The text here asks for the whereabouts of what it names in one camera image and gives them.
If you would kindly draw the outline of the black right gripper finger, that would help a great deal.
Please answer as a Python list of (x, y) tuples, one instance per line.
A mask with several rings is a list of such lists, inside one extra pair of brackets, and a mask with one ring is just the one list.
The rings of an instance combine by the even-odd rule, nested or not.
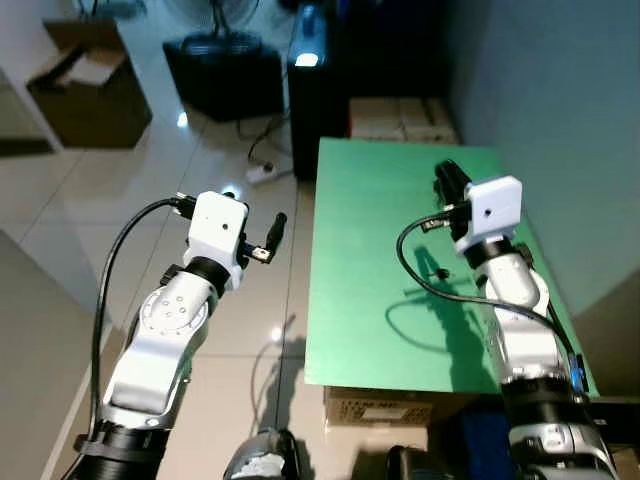
[(434, 192), (439, 200), (466, 200), (471, 184), (465, 170), (453, 160), (445, 160), (434, 166)]

